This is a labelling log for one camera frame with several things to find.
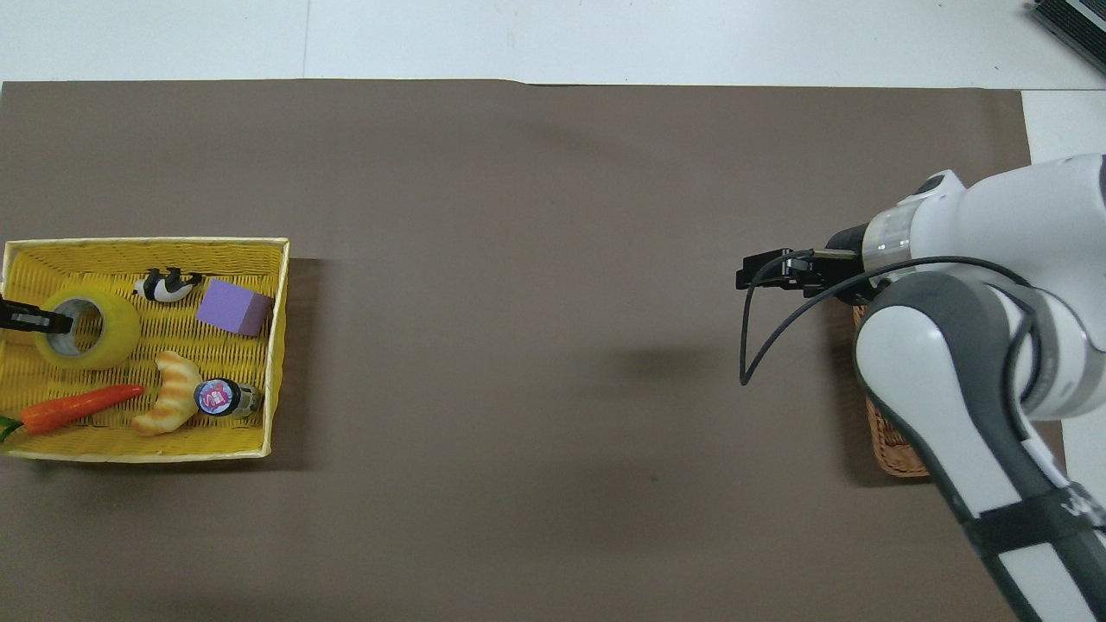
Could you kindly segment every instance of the yellow basket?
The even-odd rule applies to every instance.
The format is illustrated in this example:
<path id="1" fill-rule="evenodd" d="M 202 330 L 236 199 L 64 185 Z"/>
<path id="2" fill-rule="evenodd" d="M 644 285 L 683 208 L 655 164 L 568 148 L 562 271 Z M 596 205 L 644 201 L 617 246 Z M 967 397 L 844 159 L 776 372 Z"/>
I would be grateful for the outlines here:
<path id="1" fill-rule="evenodd" d="M 284 238 L 87 238 L 8 242 L 3 297 L 41 305 L 62 288 L 84 286 L 125 296 L 142 325 L 129 360 L 105 371 L 64 370 L 39 354 L 31 333 L 0 330 L 0 415 L 55 397 L 113 384 L 140 384 L 146 392 L 61 429 L 31 435 L 19 428 L 0 453 L 55 460 L 175 463 L 268 456 L 273 413 L 284 362 L 284 302 L 289 242 Z M 179 302 L 163 304 L 131 296 L 146 269 L 179 266 L 275 299 L 261 334 L 241 336 L 196 320 L 208 279 Z M 157 397 L 160 375 L 154 355 L 176 351 L 195 362 L 204 377 L 229 377 L 262 392 L 261 408 L 249 417 L 197 413 L 179 429 L 138 436 L 131 418 Z"/>

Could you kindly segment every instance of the purple cube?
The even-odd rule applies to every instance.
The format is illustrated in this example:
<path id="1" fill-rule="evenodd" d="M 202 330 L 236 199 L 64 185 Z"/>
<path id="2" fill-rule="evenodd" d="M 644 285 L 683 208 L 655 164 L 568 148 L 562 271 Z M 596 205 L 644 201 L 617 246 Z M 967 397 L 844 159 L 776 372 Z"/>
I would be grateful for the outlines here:
<path id="1" fill-rule="evenodd" d="M 232 333 L 258 336 L 272 305 L 268 296 L 211 279 L 196 319 Z"/>

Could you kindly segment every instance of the white table surface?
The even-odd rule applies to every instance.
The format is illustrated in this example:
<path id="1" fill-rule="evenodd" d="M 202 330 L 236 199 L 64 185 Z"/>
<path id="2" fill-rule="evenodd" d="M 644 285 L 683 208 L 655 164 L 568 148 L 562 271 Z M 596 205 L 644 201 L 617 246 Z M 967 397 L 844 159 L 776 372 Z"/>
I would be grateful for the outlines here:
<path id="1" fill-rule="evenodd" d="M 1016 89 L 1034 162 L 1106 153 L 1106 75 L 1034 22 L 1026 6 L 4 0 L 0 81 L 495 77 Z M 1106 499 L 1106 415 L 1067 422 L 1064 432 L 1071 475 Z"/>

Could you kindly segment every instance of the toy carrot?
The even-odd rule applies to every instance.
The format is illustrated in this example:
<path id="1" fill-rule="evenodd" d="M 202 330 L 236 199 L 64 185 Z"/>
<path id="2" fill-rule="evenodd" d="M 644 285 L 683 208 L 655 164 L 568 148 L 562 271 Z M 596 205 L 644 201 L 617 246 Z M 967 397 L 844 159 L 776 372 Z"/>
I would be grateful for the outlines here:
<path id="1" fill-rule="evenodd" d="M 20 421 L 18 422 L 0 417 L 3 419 L 0 425 L 4 426 L 3 432 L 0 432 L 0 440 L 7 438 L 19 426 L 27 427 L 31 434 L 43 434 L 58 429 L 70 422 L 98 413 L 136 395 L 142 395 L 143 391 L 145 390 L 140 384 L 116 384 L 81 395 L 59 397 L 28 406 L 19 414 Z"/>

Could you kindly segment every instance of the yellow tape roll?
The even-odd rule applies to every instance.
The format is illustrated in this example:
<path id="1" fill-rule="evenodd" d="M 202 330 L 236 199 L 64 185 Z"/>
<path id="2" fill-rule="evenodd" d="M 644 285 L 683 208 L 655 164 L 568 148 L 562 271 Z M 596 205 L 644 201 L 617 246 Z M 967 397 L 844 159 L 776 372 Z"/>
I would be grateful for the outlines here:
<path id="1" fill-rule="evenodd" d="M 73 318 L 66 334 L 35 333 L 34 345 L 49 363 L 70 370 L 107 370 L 126 361 L 138 345 L 138 312 L 125 298 L 90 287 L 66 288 L 50 297 L 42 309 Z M 100 313 L 103 329 L 87 350 L 74 339 L 76 322 L 87 311 Z"/>

